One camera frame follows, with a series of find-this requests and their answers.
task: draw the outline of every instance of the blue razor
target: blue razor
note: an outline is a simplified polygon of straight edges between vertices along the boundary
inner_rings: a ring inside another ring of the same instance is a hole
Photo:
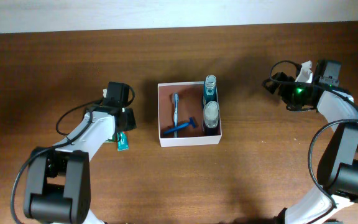
[[[170,133],[173,133],[175,131],[179,131],[179,130],[181,130],[183,128],[186,128],[189,125],[192,125],[193,128],[197,127],[196,123],[193,121],[193,118],[189,118],[189,122],[181,124],[181,125],[178,125],[177,127],[169,129],[168,131],[164,131],[163,134],[170,134]]]

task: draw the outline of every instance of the white wall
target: white wall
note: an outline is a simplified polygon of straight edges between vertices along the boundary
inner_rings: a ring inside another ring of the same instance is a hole
[[[0,32],[358,21],[358,0],[0,0]]]

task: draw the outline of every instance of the white box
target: white box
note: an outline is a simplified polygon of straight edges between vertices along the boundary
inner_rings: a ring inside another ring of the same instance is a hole
[[[222,138],[222,126],[219,110],[218,135],[205,136],[203,125],[203,98],[204,82],[160,83],[158,84],[158,136],[161,147],[171,146],[200,146],[218,144]],[[172,94],[179,94],[178,124],[188,122],[192,117],[197,123],[197,128],[188,126],[178,131],[178,137],[173,135],[164,137],[162,132],[173,127]]]

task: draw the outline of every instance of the wood grain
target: wood grain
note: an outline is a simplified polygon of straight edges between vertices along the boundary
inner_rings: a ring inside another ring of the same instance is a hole
[[[99,218],[218,223],[277,215],[312,188],[307,148],[326,122],[286,111],[260,84],[279,60],[321,58],[342,62],[341,86],[358,104],[358,22],[0,34],[0,223],[12,223],[11,187],[31,150],[59,141],[60,115],[99,98],[108,81],[134,87],[138,128],[128,151],[104,144],[92,160],[91,209]],[[209,74],[219,85],[220,144],[161,148],[157,84]],[[73,113],[62,130],[80,121]],[[317,142],[315,165],[331,135]],[[16,210],[34,223],[22,213],[24,180]],[[334,217],[358,223],[358,205]]]

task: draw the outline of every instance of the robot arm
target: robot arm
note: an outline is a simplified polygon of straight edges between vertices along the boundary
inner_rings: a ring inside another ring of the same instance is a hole
[[[340,119],[358,119],[357,111],[349,104],[344,102],[342,99],[338,98],[334,94],[325,91],[319,100],[317,105],[317,110],[327,119],[330,123],[332,121],[337,121]],[[337,130],[338,125],[332,126],[333,131]],[[349,144],[353,144],[351,148],[354,150],[350,153],[341,153],[340,156],[349,155],[347,161],[338,161],[338,167],[341,164],[347,162],[350,166],[353,163],[354,154],[356,153],[356,148],[358,145],[357,133],[355,133],[355,138],[346,139]],[[324,175],[323,173],[328,173],[330,168],[319,165],[318,177]],[[329,214],[315,221],[315,224],[324,223],[327,219],[333,216],[336,212],[340,211],[343,208],[353,205],[355,202],[345,195],[331,195],[336,202],[337,208],[332,210]],[[316,186],[314,186],[297,204],[288,208],[285,212],[285,224],[290,223],[309,223],[312,220],[320,217],[325,212],[331,208],[331,201],[327,198]]]
[[[103,104],[93,105],[82,122],[55,145],[62,145],[67,141],[71,144],[34,159],[29,166],[25,190],[24,214],[27,218],[55,224],[105,223],[97,219],[90,210],[89,164],[106,140],[119,131],[135,128],[132,110],[125,109],[130,104],[127,97],[129,89],[123,83],[109,83]],[[71,141],[81,132],[78,138]],[[57,175],[65,176],[64,185],[48,183],[48,178]]]
[[[322,60],[316,67],[316,78],[310,71],[311,62],[305,62],[297,67],[296,80],[284,73],[275,75],[276,80],[285,82],[303,82],[314,85],[325,85],[336,93],[353,101],[352,96],[345,90],[336,88],[339,84],[340,64]],[[274,83],[267,86],[268,91],[278,94],[287,104],[287,109],[301,111],[304,105],[316,108],[330,123],[342,119],[358,119],[358,111],[350,103],[329,91],[317,91],[314,88],[285,86]],[[331,200],[314,186],[297,204],[284,209],[276,222],[279,224],[324,223],[340,209],[358,203],[358,161],[354,159],[358,149],[358,125],[355,123],[336,124],[331,126],[334,136],[331,139],[318,166],[317,180],[319,185],[334,199],[336,208],[332,209]]]

